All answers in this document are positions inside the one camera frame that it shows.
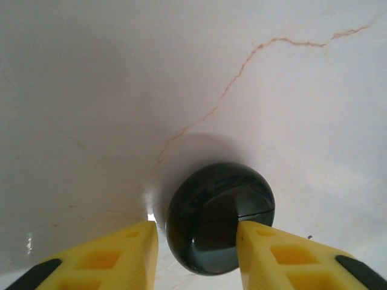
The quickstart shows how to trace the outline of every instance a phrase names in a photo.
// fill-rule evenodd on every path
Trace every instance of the rectangular hole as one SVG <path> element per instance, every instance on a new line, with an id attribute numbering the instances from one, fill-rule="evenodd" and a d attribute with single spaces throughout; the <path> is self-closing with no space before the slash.
<path id="1" fill-rule="evenodd" d="M 120 250 L 94 250 L 78 264 L 78 269 L 112 269 L 121 256 Z"/>
<path id="2" fill-rule="evenodd" d="M 295 290 L 345 290 L 328 272 L 296 272 L 288 273 L 287 277 Z"/>
<path id="3" fill-rule="evenodd" d="M 98 290 L 102 282 L 98 280 L 74 279 L 64 280 L 57 290 Z"/>
<path id="4" fill-rule="evenodd" d="M 126 235 L 126 237 L 137 237 L 140 231 L 133 231 Z"/>
<path id="5" fill-rule="evenodd" d="M 270 248 L 272 254 L 280 265 L 303 265 L 316 264 L 317 259 L 302 246 L 273 246 Z"/>
<path id="6" fill-rule="evenodd" d="M 275 233 L 272 233 L 271 231 L 268 231 L 268 230 L 262 230 L 262 229 L 257 230 L 256 233 L 264 237 L 275 236 Z"/>

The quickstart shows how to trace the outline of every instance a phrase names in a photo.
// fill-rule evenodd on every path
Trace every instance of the white marble surface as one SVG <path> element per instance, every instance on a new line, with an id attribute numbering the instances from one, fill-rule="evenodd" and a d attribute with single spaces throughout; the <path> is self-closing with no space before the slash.
<path id="1" fill-rule="evenodd" d="M 387 276 L 387 2 L 0 0 L 0 272 L 147 218 L 238 161 L 274 226 Z M 200 277 L 160 230 L 156 289 Z"/>

